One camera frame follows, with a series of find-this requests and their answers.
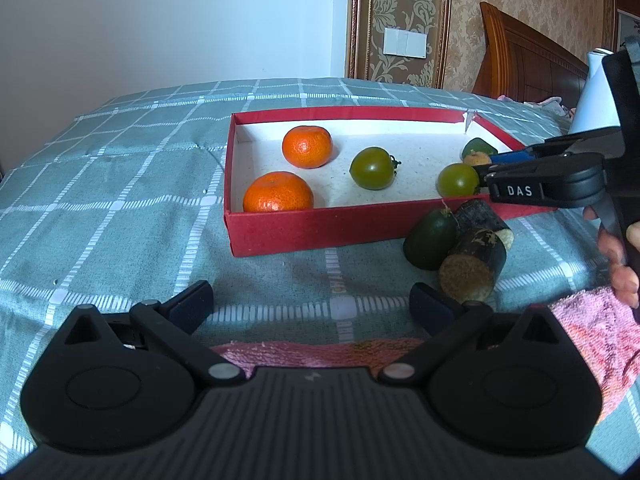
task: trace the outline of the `finger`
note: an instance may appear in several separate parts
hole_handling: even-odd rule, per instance
[[[616,298],[618,298],[622,303],[632,306],[633,308],[638,308],[638,295],[632,294],[631,292],[625,292],[624,290],[616,290]]]
[[[640,222],[631,224],[626,229],[626,239],[640,251]]]
[[[598,215],[596,215],[596,212],[590,205],[582,210],[582,218],[584,218],[585,220],[595,220],[597,217]]]
[[[623,255],[625,254],[622,242],[614,235],[605,231],[602,226],[600,227],[600,232],[598,232],[598,250],[604,254],[611,263],[622,263]]]
[[[631,268],[619,264],[611,264],[609,266],[609,277],[611,286],[616,290],[623,290],[632,294],[638,293],[638,275]]]

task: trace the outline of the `white switch plate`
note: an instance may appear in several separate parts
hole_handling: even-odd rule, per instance
[[[427,35],[400,28],[385,28],[382,53],[390,56],[427,57]]]

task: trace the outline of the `box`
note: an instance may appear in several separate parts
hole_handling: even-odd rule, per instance
[[[301,170],[282,155],[282,139],[294,126],[326,128],[338,153],[315,170]],[[466,143],[481,137],[499,153],[524,146],[486,119],[442,108],[320,107],[233,114],[226,149],[224,220],[234,256],[286,253],[361,244],[407,236],[427,212],[443,205],[436,180],[447,165],[460,162]],[[354,156],[380,146],[402,164],[383,190],[357,186],[349,174]],[[245,213],[249,185],[270,171],[290,171],[314,192],[315,208]],[[487,195],[480,195],[488,201]],[[455,210],[470,198],[447,198]],[[546,208],[491,203],[503,219]]]

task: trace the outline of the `white wall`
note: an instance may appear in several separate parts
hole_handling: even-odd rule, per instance
[[[343,76],[347,0],[0,0],[0,164],[109,98]]]

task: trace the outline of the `orange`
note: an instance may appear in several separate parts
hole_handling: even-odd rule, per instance
[[[282,154],[296,168],[311,170],[329,162],[334,143],[320,126],[296,126],[282,139]]]
[[[246,190],[242,209],[247,213],[311,209],[314,194],[308,184],[289,171],[259,176]]]

